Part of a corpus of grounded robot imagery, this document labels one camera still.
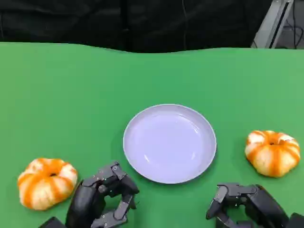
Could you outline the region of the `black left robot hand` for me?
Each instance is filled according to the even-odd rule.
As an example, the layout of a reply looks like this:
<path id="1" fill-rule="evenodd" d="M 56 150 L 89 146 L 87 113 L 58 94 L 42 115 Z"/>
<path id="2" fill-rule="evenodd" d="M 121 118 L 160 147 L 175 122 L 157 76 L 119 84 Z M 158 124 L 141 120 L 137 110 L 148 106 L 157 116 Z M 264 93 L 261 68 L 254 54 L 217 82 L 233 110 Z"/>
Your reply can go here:
<path id="1" fill-rule="evenodd" d="M 139 189 L 122 170 L 119 162 L 100 168 L 77 186 L 69 206 L 67 228 L 116 228 L 127 222 L 129 209 L 136 209 L 135 195 Z M 121 195 L 117 208 L 104 211 L 105 197 Z"/>

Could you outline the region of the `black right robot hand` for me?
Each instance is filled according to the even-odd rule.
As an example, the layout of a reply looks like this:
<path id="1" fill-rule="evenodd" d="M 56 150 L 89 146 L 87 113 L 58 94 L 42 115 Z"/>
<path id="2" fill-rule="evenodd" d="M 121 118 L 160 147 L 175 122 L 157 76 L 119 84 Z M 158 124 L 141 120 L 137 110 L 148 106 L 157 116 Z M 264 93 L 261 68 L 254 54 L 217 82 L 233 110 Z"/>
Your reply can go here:
<path id="1" fill-rule="evenodd" d="M 251 220 L 234 222 L 228 215 L 228 207 L 245 206 Z M 206 219 L 216 218 L 218 228 L 284 228 L 289 217 L 269 192 L 259 184 L 219 183 L 217 192 L 207 212 Z"/>

